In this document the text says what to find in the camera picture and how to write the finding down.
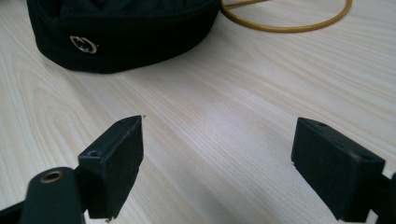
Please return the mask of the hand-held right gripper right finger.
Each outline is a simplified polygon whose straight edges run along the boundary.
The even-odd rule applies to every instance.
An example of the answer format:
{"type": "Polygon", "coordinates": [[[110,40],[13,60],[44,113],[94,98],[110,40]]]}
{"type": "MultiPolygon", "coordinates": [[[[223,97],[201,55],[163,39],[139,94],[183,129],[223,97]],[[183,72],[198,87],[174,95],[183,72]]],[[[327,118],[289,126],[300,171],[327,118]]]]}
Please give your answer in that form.
{"type": "Polygon", "coordinates": [[[372,185],[382,175],[384,159],[329,125],[299,118],[291,161],[335,218],[367,219],[372,185]]]}

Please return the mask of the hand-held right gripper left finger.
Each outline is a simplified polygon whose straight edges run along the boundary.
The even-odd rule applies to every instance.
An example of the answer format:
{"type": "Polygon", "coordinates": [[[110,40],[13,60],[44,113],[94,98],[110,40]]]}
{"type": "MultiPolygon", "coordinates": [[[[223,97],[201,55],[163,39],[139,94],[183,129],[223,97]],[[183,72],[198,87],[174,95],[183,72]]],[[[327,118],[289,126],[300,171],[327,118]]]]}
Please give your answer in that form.
{"type": "Polygon", "coordinates": [[[143,158],[141,116],[116,121],[78,155],[78,185],[90,218],[119,215],[143,158]]]}

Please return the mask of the black cap with logo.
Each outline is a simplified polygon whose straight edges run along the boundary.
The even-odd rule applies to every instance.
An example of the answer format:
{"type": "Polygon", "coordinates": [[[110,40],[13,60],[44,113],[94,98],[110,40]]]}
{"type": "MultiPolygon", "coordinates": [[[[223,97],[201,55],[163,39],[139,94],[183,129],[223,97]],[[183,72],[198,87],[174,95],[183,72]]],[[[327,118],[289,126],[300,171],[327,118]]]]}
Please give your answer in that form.
{"type": "Polygon", "coordinates": [[[27,0],[39,51],[63,68],[112,74],[174,58],[209,33],[220,0],[27,0]]]}

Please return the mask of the yellow rubber band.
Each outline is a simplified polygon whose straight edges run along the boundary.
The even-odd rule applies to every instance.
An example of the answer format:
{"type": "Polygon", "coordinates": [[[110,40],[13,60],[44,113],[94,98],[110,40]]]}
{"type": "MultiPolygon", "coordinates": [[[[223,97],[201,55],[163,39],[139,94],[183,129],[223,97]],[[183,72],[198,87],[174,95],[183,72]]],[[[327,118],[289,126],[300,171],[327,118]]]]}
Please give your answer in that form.
{"type": "Polygon", "coordinates": [[[253,22],[253,21],[244,19],[244,18],[237,16],[236,14],[231,12],[232,8],[257,4],[257,3],[264,2],[264,1],[267,1],[267,0],[239,0],[239,1],[231,2],[231,3],[225,3],[224,0],[220,0],[220,11],[229,20],[231,20],[241,26],[250,28],[250,29],[254,29],[257,31],[263,31],[263,32],[270,32],[270,33],[294,34],[294,33],[311,32],[311,31],[323,29],[323,28],[328,27],[332,24],[335,24],[336,22],[340,21],[347,15],[347,13],[351,9],[352,3],[353,3],[353,0],[345,0],[346,3],[345,3],[345,6],[343,7],[343,9],[338,14],[336,14],[332,18],[327,19],[326,21],[321,21],[318,23],[307,24],[307,25],[302,25],[302,26],[294,26],[294,27],[281,27],[281,26],[271,26],[271,25],[260,24],[257,22],[253,22]]]}

